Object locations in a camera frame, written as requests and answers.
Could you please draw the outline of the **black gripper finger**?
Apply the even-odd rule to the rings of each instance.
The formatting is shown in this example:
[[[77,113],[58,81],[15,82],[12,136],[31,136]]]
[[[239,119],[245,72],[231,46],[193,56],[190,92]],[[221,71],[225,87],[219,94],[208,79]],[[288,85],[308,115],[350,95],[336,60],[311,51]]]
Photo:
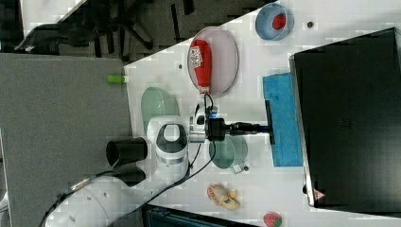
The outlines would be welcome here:
[[[270,131],[248,131],[248,134],[270,134]]]
[[[251,124],[248,129],[249,131],[270,131],[270,126]]]

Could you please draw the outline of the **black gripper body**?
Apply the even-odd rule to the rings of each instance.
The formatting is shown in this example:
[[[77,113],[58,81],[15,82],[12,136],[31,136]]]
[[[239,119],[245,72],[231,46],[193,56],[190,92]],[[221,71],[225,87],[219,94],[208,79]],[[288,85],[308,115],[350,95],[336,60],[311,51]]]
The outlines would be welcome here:
[[[249,123],[226,124],[223,118],[210,118],[206,123],[206,138],[209,141],[223,141],[227,134],[232,136],[245,135],[249,129]]]

